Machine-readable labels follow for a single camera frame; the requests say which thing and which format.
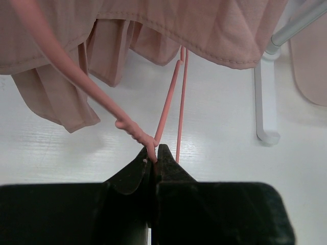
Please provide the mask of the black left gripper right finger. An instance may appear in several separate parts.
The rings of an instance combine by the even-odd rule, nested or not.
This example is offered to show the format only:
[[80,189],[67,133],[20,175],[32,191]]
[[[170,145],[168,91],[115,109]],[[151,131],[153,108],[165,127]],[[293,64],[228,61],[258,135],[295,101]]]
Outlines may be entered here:
[[158,147],[158,161],[154,164],[155,184],[194,184],[197,181],[181,167],[173,157],[168,145]]

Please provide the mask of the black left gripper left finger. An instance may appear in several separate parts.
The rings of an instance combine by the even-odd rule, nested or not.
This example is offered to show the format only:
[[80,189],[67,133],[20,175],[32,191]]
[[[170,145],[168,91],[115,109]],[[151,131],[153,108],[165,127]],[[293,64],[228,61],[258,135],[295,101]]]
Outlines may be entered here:
[[118,193],[130,195],[136,192],[144,179],[148,182],[151,167],[152,161],[148,157],[147,149],[143,147],[130,163],[106,182]]

